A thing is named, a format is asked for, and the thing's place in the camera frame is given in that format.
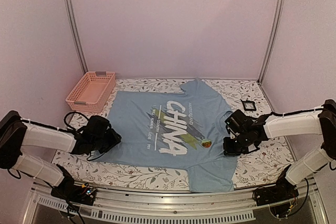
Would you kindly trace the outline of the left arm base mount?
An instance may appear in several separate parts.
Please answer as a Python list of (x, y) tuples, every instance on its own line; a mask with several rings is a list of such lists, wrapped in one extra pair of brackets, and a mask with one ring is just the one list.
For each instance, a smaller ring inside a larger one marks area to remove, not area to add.
[(75, 185), (72, 182), (66, 182), (53, 187), (51, 190), (53, 197), (88, 206), (93, 206), (96, 194), (97, 189), (94, 186), (89, 186), (87, 183)]

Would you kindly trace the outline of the light blue t-shirt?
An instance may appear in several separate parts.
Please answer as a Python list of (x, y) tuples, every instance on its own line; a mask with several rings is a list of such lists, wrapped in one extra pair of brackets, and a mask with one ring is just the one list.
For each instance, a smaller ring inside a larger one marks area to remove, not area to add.
[[(200, 79), (182, 84), (181, 90), (118, 91), (108, 120), (122, 139), (98, 161), (182, 169), (191, 191), (231, 191), (237, 159), (223, 151), (231, 108)], [(203, 139), (211, 140), (211, 147), (204, 148)]]

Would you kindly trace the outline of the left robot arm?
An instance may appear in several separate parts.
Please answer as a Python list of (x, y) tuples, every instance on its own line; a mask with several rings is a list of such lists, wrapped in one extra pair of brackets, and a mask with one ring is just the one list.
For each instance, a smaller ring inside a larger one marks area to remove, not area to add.
[(60, 150), (73, 155), (89, 155), (93, 151), (105, 154), (121, 142), (121, 136), (110, 122), (98, 115), (91, 116), (79, 129), (58, 127), (23, 119), (18, 112), (9, 111), (1, 119), (1, 169), (14, 169), (43, 180), (67, 200), (78, 195), (73, 178), (63, 168), (40, 157), (25, 154), (24, 146)]

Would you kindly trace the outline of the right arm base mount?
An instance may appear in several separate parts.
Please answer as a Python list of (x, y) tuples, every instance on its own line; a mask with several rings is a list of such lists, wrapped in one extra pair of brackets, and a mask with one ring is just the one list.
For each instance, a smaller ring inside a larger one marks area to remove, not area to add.
[(299, 196), (296, 186), (285, 182), (273, 186), (261, 186), (253, 191), (252, 199), (257, 206), (263, 206), (289, 200)]

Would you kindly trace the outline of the round white brooch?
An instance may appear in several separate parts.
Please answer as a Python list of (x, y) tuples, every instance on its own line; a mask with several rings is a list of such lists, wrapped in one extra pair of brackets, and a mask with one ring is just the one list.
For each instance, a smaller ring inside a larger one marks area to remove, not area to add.
[(202, 145), (204, 148), (209, 148), (209, 147), (211, 147), (211, 145), (212, 145), (212, 141), (209, 140), (209, 139), (203, 139), (203, 140), (201, 141), (201, 145)]

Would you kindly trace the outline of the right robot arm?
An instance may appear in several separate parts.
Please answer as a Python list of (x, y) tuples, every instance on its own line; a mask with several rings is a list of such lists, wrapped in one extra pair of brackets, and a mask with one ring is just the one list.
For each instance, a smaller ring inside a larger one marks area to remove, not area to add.
[(303, 179), (335, 160), (335, 101), (325, 100), (313, 109), (289, 113), (269, 113), (258, 118), (245, 115), (241, 110), (233, 112), (225, 121), (230, 134), (224, 138), (226, 156), (252, 153), (261, 142), (272, 138), (296, 135), (320, 135), (320, 147), (286, 167), (271, 190), (276, 201), (284, 200)]

